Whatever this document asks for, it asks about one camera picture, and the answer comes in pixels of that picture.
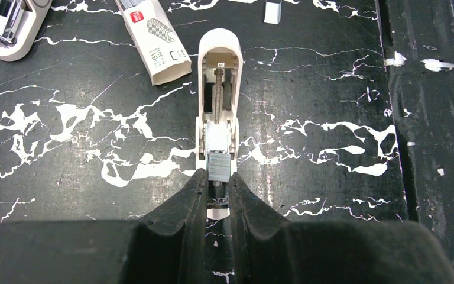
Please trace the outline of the small white stapler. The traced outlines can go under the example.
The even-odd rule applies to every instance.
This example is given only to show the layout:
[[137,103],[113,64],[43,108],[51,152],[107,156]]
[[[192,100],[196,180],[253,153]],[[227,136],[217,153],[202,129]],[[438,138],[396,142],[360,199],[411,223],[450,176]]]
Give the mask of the small white stapler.
[[[210,152],[220,152],[231,156],[231,176],[237,171],[237,112],[243,63],[239,39],[232,31],[214,28],[200,39],[197,57],[198,115],[195,122],[197,169],[207,171]],[[229,216],[227,184],[207,181],[207,219],[222,220]]]

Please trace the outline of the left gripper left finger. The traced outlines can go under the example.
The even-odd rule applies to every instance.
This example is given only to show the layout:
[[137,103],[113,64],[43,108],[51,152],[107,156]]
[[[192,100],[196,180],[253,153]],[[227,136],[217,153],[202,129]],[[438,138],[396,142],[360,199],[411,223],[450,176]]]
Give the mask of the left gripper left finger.
[[0,225],[0,283],[200,283],[207,172],[137,220]]

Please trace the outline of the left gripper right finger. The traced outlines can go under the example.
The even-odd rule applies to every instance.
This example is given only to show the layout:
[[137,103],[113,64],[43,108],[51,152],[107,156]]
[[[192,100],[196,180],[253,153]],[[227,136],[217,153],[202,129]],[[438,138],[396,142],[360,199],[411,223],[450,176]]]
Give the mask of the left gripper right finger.
[[438,240],[417,222],[292,222],[237,173],[229,194],[236,283],[454,283]]

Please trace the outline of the staple tray with staples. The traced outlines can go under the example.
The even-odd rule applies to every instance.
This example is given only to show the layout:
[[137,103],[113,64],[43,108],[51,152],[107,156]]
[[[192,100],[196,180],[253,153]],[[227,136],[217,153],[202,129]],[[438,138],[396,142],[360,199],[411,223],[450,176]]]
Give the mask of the staple tray with staples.
[[192,61],[158,0],[116,0],[152,85],[191,73]]

